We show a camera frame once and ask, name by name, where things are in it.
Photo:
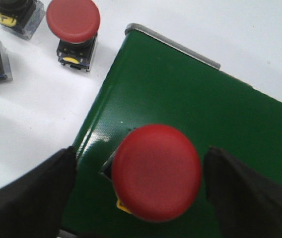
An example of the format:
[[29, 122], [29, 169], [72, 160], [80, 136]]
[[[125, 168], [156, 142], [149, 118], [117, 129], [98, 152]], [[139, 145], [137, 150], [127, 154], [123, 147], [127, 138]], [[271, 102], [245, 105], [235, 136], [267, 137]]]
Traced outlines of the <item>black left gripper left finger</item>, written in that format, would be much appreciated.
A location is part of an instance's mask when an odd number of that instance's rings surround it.
[[0, 189], [0, 238], [55, 238], [74, 188], [76, 153], [59, 150]]

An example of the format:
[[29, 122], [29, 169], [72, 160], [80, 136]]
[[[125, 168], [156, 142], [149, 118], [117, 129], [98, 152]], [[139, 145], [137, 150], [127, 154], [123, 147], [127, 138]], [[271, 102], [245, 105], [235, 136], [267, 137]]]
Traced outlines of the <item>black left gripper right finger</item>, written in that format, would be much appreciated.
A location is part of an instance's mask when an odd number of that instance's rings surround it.
[[221, 148], [204, 156], [207, 200], [225, 238], [282, 238], [282, 186]]

